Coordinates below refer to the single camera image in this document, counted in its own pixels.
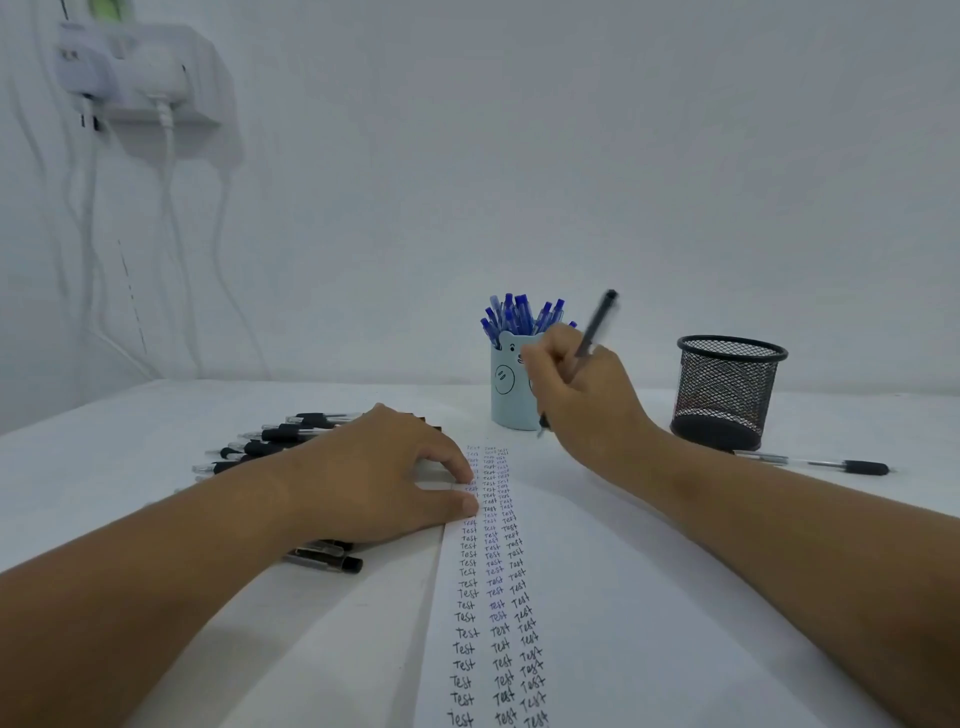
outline light blue pen holder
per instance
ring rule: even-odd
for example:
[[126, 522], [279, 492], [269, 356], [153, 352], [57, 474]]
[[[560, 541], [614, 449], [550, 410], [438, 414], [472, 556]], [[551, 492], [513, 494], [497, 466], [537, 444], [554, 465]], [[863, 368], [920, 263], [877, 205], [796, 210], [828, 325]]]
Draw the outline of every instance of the light blue pen holder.
[[500, 333], [500, 348], [490, 350], [490, 416], [510, 429], [540, 429], [537, 399], [523, 366], [520, 347], [539, 341], [536, 336]]

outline white cable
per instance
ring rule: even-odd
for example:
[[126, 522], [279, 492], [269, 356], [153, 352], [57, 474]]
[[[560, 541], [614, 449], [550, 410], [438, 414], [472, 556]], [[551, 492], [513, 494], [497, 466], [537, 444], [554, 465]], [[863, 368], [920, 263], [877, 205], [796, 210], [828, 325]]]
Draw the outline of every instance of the white cable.
[[197, 344], [197, 324], [195, 320], [195, 311], [193, 304], [193, 291], [190, 287], [189, 271], [187, 270], [185, 260], [185, 250], [183, 249], [183, 240], [180, 237], [180, 229], [174, 216], [174, 201], [171, 194], [173, 185], [174, 164], [177, 161], [176, 139], [174, 138], [174, 116], [170, 108], [170, 103], [166, 97], [157, 97], [154, 99], [156, 112], [159, 115], [160, 126], [163, 128], [163, 169], [160, 173], [160, 214], [156, 223], [156, 244], [162, 243], [164, 222], [170, 220], [170, 228], [174, 237], [174, 257], [175, 263], [180, 267], [180, 275], [183, 277], [183, 287], [185, 291], [184, 306], [184, 325], [185, 344], [190, 358], [193, 360], [194, 367], [197, 370], [197, 376], [204, 377], [204, 364], [200, 357], [200, 349]]
[[74, 346], [74, 387], [80, 404], [88, 401], [86, 395], [87, 335], [92, 329], [93, 316], [93, 208], [97, 189], [97, 136], [93, 128], [95, 104], [84, 98], [84, 124], [86, 126], [86, 152], [84, 155], [84, 199], [80, 212], [80, 260], [81, 288], [80, 314], [77, 339]]
[[94, 326], [93, 315], [93, 275], [96, 265], [96, 249], [93, 246], [93, 211], [96, 205], [97, 189], [97, 132], [94, 117], [97, 115], [97, 104], [91, 99], [84, 99], [84, 124], [87, 138], [86, 155], [84, 157], [84, 197], [81, 206], [80, 234], [81, 234], [81, 266], [82, 283], [80, 299], [80, 319], [77, 326], [77, 347], [75, 351], [75, 377], [77, 392], [81, 400], [86, 401], [86, 356], [87, 335], [92, 333], [104, 344], [120, 354], [130, 362], [134, 368], [148, 380], [161, 378], [149, 364], [140, 361], [127, 351], [123, 345], [114, 341], [106, 331]]

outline mesh cup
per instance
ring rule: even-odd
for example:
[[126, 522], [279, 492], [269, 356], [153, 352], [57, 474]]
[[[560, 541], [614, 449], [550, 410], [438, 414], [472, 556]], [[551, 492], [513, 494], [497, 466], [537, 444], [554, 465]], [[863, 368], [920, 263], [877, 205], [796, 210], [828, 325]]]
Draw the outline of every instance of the mesh cup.
[[735, 336], [684, 336], [670, 429], [721, 450], [760, 447], [777, 365], [787, 351]]

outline hand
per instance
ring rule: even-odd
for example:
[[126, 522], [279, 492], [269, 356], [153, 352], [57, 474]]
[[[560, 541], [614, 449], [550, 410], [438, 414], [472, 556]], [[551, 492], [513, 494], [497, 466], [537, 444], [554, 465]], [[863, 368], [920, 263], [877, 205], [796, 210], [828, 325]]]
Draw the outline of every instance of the hand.
[[612, 483], [636, 475], [636, 456], [658, 441], [660, 430], [640, 405], [634, 385], [609, 349], [596, 347], [570, 381], [583, 334], [552, 326], [536, 344], [523, 347], [524, 366], [540, 413], [578, 462]]
[[274, 458], [309, 529], [305, 541], [383, 541], [477, 512], [469, 493], [425, 491], [413, 481], [415, 463], [425, 458], [443, 463], [457, 482], [471, 482], [473, 471], [456, 443], [382, 404], [265, 462]]

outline fingernail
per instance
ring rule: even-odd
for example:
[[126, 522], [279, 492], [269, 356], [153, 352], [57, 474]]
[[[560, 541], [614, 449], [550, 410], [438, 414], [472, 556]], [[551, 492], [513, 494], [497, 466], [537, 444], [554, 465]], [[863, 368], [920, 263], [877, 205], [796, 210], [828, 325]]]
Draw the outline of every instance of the fingernail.
[[465, 494], [464, 498], [464, 516], [470, 518], [477, 515], [477, 511], [480, 510], [480, 504], [477, 502], [477, 499], [470, 495], [469, 493]]

